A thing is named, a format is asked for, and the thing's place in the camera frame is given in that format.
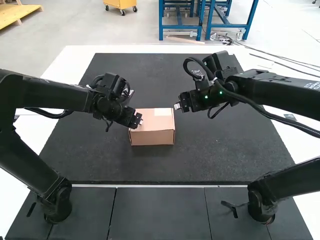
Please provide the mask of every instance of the cardboard box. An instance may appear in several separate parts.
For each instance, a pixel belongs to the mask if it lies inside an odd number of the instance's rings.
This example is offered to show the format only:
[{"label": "cardboard box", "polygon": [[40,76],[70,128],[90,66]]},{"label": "cardboard box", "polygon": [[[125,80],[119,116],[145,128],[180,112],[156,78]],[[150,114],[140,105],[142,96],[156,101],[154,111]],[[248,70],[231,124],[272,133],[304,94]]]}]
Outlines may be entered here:
[{"label": "cardboard box", "polygon": [[136,109],[142,114],[142,125],[129,129],[132,146],[173,145],[175,143],[175,118],[173,108]]}]

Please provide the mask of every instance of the gray floor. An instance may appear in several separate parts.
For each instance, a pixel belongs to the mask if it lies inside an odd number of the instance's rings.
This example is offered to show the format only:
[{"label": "gray floor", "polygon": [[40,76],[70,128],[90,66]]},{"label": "gray floor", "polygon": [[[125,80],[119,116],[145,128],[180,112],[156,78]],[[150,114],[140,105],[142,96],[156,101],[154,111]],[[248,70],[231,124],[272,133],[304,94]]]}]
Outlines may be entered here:
[{"label": "gray floor", "polygon": [[[179,44],[168,39],[158,41],[156,0],[138,0],[138,12],[128,9],[126,16],[114,8],[106,12],[102,0],[22,2],[42,4],[44,11],[23,18],[21,26],[0,30],[0,67],[3,69],[39,77],[66,45]],[[246,22],[251,4],[252,0],[233,0],[230,22]],[[281,3],[260,0],[245,43],[273,53],[291,48],[289,57],[298,55],[307,61],[305,52],[320,54],[319,4],[313,5],[311,0],[282,0]],[[171,15],[163,22],[175,19]],[[196,17],[182,20],[198,22]],[[219,42],[206,41],[206,44]]]}]

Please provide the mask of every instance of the caster wheel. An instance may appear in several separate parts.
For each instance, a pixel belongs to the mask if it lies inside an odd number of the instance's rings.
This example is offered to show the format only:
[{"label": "caster wheel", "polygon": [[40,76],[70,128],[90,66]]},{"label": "caster wheel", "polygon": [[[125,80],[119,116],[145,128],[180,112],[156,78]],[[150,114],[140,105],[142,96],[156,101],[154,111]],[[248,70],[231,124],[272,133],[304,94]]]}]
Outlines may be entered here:
[{"label": "caster wheel", "polygon": [[235,36],[236,36],[236,40],[237,41],[242,40],[242,34],[241,33],[237,33]]},{"label": "caster wheel", "polygon": [[214,32],[213,34],[211,34],[211,36],[210,36],[210,40],[211,41],[214,41],[214,40],[216,40],[217,39],[217,33],[216,32]]}]

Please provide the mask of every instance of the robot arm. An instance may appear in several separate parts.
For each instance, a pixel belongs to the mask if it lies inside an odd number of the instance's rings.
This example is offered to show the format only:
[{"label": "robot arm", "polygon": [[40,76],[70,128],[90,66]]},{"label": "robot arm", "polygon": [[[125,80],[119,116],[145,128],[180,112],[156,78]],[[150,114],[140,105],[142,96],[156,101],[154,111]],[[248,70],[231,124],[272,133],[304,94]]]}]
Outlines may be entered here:
[{"label": "robot arm", "polygon": [[[58,223],[71,213],[71,183],[51,169],[19,137],[13,126],[16,108],[60,119],[73,111],[135,129],[142,115],[129,107],[134,91],[118,75],[106,73],[88,87],[69,85],[0,69],[0,167],[38,196],[45,219]],[[40,108],[66,109],[52,114]]]},{"label": "robot arm", "polygon": [[[206,73],[188,69],[189,62],[198,63]],[[182,92],[174,108],[183,113],[208,110],[214,118],[227,105],[249,104],[267,118],[298,128],[314,137],[320,132],[291,119],[267,112],[268,105],[320,121],[320,81],[280,76],[264,70],[243,71],[234,55],[226,51],[214,53],[202,61],[187,58],[183,68],[192,76],[195,90]],[[225,104],[214,115],[211,109]],[[320,157],[283,170],[269,172],[248,185],[248,212],[263,224],[275,219],[278,202],[289,197],[320,191]]]}]

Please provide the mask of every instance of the blue metal shelf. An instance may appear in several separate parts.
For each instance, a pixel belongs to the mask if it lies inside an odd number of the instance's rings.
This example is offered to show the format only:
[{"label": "blue metal shelf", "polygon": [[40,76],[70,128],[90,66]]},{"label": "blue metal shelf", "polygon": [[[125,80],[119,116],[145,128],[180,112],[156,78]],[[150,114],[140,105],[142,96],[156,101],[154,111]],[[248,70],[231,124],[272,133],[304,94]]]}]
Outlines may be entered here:
[{"label": "blue metal shelf", "polygon": [[[195,0],[159,0],[159,40],[164,39],[164,29],[194,29],[197,30],[196,40],[200,41],[202,34],[202,23],[205,15],[205,5],[201,6],[198,25],[184,25],[182,23],[180,8],[190,8],[190,17],[194,15]],[[163,25],[162,18],[164,17],[165,8],[175,8],[177,25]]]},{"label": "blue metal shelf", "polygon": [[[256,8],[258,5],[259,0],[253,0],[252,6],[251,6],[251,10],[249,13],[249,17],[248,20],[245,24],[233,24],[230,23],[228,21],[228,16],[230,13],[230,9],[231,9],[231,4],[232,4],[232,0],[227,0],[226,3],[217,3],[216,4],[216,0],[210,0],[210,2],[206,2],[205,5],[206,6],[210,6],[209,9],[209,16],[208,16],[208,21],[207,21],[207,26],[206,26],[206,34],[205,34],[205,40],[210,40],[210,33],[211,33],[211,28],[237,28],[237,29],[245,29],[245,33],[242,36],[243,40],[246,40],[248,38],[249,35],[249,31],[251,28],[251,24],[252,21],[254,19],[254,15],[256,12]],[[223,7],[227,7],[227,11],[225,13],[223,13],[219,7],[223,6]],[[220,17],[220,19],[222,20],[223,23],[212,23],[212,18],[213,18],[213,14],[214,14],[214,10],[216,11],[217,15]]]}]

